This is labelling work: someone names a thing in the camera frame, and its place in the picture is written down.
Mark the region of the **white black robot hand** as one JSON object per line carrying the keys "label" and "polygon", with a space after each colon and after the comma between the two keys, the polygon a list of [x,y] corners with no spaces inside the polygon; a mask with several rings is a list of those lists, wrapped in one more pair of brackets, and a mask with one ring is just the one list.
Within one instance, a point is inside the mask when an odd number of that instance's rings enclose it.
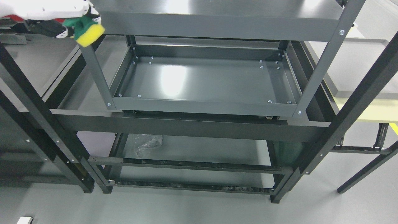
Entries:
{"label": "white black robot hand", "polygon": [[74,37],[77,25],[101,24],[100,13],[89,0],[2,0],[1,17],[17,16],[26,28],[49,37]]}

